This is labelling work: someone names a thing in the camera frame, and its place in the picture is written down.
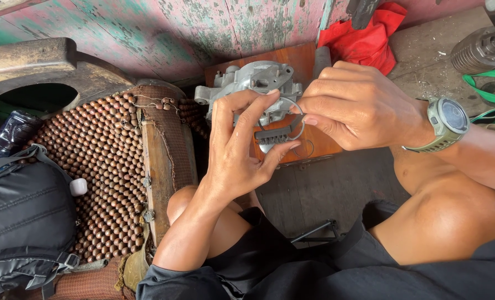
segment brush bristles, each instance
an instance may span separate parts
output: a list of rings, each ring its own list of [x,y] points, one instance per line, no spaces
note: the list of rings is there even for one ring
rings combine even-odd
[[[275,144],[284,144],[289,141],[290,138],[288,134],[276,137],[262,138],[257,140],[257,145],[265,146],[265,145],[275,145]]]

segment watch face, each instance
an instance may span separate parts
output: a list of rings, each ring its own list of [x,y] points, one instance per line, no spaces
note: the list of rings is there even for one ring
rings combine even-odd
[[[450,99],[444,99],[441,110],[446,120],[446,125],[455,132],[466,131],[468,129],[468,119],[463,108],[458,103]]]

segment man's right hand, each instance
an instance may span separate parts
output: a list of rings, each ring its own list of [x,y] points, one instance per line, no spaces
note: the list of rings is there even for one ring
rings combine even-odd
[[[434,140],[426,101],[405,95],[373,67],[338,61],[304,92],[305,123],[342,148],[421,147]],[[296,107],[292,112],[299,113]]]

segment aluminum engine part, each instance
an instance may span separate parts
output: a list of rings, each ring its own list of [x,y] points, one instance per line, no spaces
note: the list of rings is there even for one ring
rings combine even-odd
[[[495,69],[495,27],[481,28],[455,45],[451,65],[470,75]]]
[[[288,64],[280,64],[275,61],[254,61],[242,68],[229,66],[225,74],[217,74],[214,78],[214,87],[196,87],[195,97],[201,105],[209,104],[209,112],[206,118],[211,120],[212,105],[217,99],[231,93],[250,89],[259,93],[267,93],[278,89],[281,95],[296,101],[303,94],[301,83],[294,83],[292,75],[294,69]],[[260,117],[262,126],[271,122],[284,119],[289,112],[290,103],[279,99],[275,104],[264,111]]]

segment red cloth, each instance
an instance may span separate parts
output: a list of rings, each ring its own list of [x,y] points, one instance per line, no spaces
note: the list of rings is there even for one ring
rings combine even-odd
[[[388,37],[396,31],[406,14],[407,10],[396,3],[383,3],[373,12],[364,30],[353,29],[351,21],[338,21],[329,29],[320,31],[318,47],[329,47],[333,61],[376,67],[387,75],[396,65]]]

